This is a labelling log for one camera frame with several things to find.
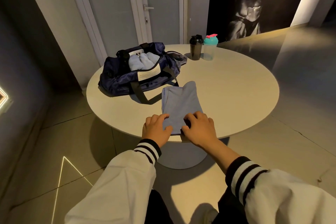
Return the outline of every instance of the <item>teal lid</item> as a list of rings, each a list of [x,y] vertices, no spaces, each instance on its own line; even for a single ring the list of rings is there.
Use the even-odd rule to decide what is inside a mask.
[[[207,37],[204,39],[204,44],[207,45],[217,45],[218,44],[218,38],[216,37],[217,34],[207,35]]]

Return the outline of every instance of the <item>white sleeve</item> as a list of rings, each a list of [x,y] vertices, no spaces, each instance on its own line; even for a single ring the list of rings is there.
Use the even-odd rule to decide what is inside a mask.
[[[249,224],[336,223],[336,198],[284,171],[239,157],[225,181],[243,204]]]
[[[66,224],[143,224],[161,155],[158,145],[143,139],[107,165],[86,197],[65,216]]]

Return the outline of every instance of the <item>white door frame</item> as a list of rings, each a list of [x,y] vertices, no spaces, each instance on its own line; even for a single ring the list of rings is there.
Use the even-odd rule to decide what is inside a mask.
[[[92,11],[89,0],[75,0],[78,10],[82,16],[84,25],[90,37],[93,49],[101,66],[107,58],[107,52],[100,35],[100,31]],[[144,11],[143,5],[147,5],[147,0],[131,0],[136,34],[139,44],[152,42],[151,24],[148,11]],[[179,34],[180,44],[187,43],[187,0],[179,0]]]

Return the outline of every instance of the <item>light blue towel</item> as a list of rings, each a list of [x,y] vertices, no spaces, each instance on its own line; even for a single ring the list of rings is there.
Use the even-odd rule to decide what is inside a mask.
[[[139,56],[131,55],[128,60],[128,65],[131,71],[138,69],[145,69],[145,66],[141,63]]]
[[[145,67],[144,69],[151,69],[154,66],[154,63],[148,59],[146,53],[140,54],[140,61]]]
[[[152,61],[154,63],[154,65],[156,64],[156,62],[159,60],[160,56],[156,55],[154,53],[151,52],[147,52],[147,57],[150,61]]]
[[[172,135],[181,134],[185,126],[184,117],[187,113],[203,112],[198,101],[196,83],[187,82],[183,87],[165,87],[162,90],[162,113],[168,113],[169,118],[163,121],[163,128],[172,125]]]

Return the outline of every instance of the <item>person's right hand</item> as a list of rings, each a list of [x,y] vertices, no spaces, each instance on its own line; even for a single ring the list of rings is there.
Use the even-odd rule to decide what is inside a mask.
[[[191,128],[183,126],[182,131],[194,145],[205,149],[209,144],[218,140],[215,124],[205,113],[200,111],[194,114],[188,113],[184,119],[190,121]]]

